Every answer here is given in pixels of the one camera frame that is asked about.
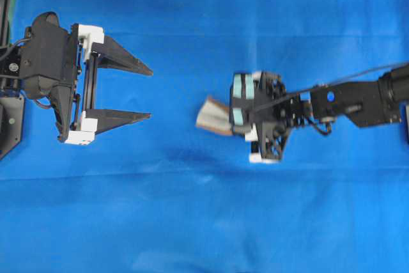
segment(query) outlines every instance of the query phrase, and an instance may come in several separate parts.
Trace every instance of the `blue cloth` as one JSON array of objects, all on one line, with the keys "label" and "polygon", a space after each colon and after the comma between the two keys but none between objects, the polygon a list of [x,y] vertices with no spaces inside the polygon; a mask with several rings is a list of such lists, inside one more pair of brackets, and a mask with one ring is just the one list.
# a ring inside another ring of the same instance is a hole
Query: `blue cloth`
[{"label": "blue cloth", "polygon": [[154,76],[100,72],[96,104],[153,116],[77,147],[27,102],[24,140],[0,162],[0,271],[407,271],[403,124],[298,129],[268,166],[194,124],[207,95],[228,103],[235,72],[277,72],[296,90],[408,59],[408,4],[17,0],[13,40],[55,11],[141,58]]}]

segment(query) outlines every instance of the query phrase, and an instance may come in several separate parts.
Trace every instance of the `screw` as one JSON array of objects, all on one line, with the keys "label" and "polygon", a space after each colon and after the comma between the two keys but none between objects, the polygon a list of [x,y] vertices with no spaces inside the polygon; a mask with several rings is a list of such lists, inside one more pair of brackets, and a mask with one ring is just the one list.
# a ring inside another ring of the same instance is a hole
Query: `screw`
[{"label": "screw", "polygon": [[19,70],[19,66],[16,63],[10,63],[10,65],[8,66],[8,69],[11,72],[16,72],[17,70]]}]

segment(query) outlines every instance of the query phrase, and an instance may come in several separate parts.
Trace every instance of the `metal rod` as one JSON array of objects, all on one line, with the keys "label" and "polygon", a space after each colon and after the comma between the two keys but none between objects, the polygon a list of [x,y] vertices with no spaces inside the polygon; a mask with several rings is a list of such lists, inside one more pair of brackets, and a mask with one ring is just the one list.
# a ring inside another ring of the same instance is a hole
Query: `metal rod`
[{"label": "metal rod", "polygon": [[98,54],[92,53],[86,62],[82,111],[95,109],[97,57]]}]

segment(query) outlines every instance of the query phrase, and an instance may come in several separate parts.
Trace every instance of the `wire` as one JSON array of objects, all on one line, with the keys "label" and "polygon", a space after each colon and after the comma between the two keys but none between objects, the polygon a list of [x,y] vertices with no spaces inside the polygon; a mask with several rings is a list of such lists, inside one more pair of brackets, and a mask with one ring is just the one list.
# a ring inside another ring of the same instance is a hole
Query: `wire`
[{"label": "wire", "polygon": [[40,107],[40,108],[42,108],[42,109],[45,109],[45,110],[48,110],[48,109],[51,109],[51,105],[45,105],[45,104],[42,104],[41,102],[39,102],[37,99],[34,99],[34,103],[38,106],[38,107]]},{"label": "wire", "polygon": [[6,59],[8,55],[14,50],[14,48],[18,46],[18,44],[28,42],[30,40],[31,40],[30,38],[21,38],[20,40],[15,42],[13,45],[11,45],[9,48],[7,48],[7,46],[0,47],[2,49],[7,48],[6,52],[0,56],[0,61],[3,61],[4,59]]},{"label": "wire", "polygon": [[327,131],[325,131],[325,130],[320,129],[320,128],[318,127],[318,125],[317,125],[315,122],[312,121],[312,119],[307,118],[307,121],[308,121],[308,123],[309,123],[311,126],[313,126],[313,128],[314,128],[315,130],[317,130],[317,131],[318,131],[320,134],[322,134],[323,136],[327,136],[327,135],[329,135],[329,134],[331,133],[331,126],[330,126],[330,125],[327,125]]},{"label": "wire", "polygon": [[298,95],[300,95],[302,93],[315,92],[315,91],[318,91],[318,90],[320,90],[322,88],[327,88],[329,86],[335,86],[335,85],[337,85],[339,83],[345,82],[345,81],[350,80],[352,78],[360,77],[362,75],[366,75],[366,74],[371,73],[371,72],[376,72],[376,71],[379,71],[379,70],[386,70],[387,68],[393,69],[393,68],[401,67],[401,66],[404,66],[404,65],[407,65],[407,64],[409,64],[409,61],[378,66],[378,67],[370,68],[369,70],[363,70],[362,72],[352,74],[352,75],[348,75],[348,76],[345,76],[345,77],[340,78],[340,79],[336,79],[336,80],[334,80],[334,81],[332,81],[332,82],[330,82],[328,84],[324,84],[322,86],[313,86],[312,88],[307,88],[307,89],[304,89],[304,90],[288,93],[287,95],[285,95],[283,97],[280,97],[280,98],[277,98],[277,99],[273,100],[272,102],[269,102],[269,103],[263,104],[263,105],[259,105],[259,106],[255,107],[255,108],[253,108],[252,111],[253,112],[258,112],[258,111],[273,107],[275,105],[281,104],[282,102],[285,102],[286,100],[289,100],[289,99],[291,99],[293,97],[296,97],[296,96],[298,96]]}]

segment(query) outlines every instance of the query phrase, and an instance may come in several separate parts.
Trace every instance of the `robotic arm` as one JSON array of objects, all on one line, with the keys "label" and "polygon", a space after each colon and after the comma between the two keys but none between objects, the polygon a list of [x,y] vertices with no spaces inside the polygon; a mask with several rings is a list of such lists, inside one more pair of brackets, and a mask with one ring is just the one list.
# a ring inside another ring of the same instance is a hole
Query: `robotic arm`
[{"label": "robotic arm", "polygon": [[[82,62],[85,80],[80,111],[77,80]],[[53,108],[62,143],[87,145],[99,133],[150,117],[149,113],[95,109],[98,68],[153,74],[102,28],[74,24],[69,33],[59,26],[53,12],[38,16],[23,39],[1,47],[0,159],[20,142],[22,92],[40,107]],[[47,98],[50,104],[41,104],[40,98]]]},{"label": "robotic arm", "polygon": [[[302,100],[302,93],[309,93],[311,100]],[[409,64],[377,81],[333,82],[293,93],[286,92],[279,75],[236,74],[229,120],[233,133],[251,142],[251,162],[278,162],[293,128],[312,126],[326,136],[340,115],[358,127],[398,123],[399,103],[405,100],[409,100]]]}]

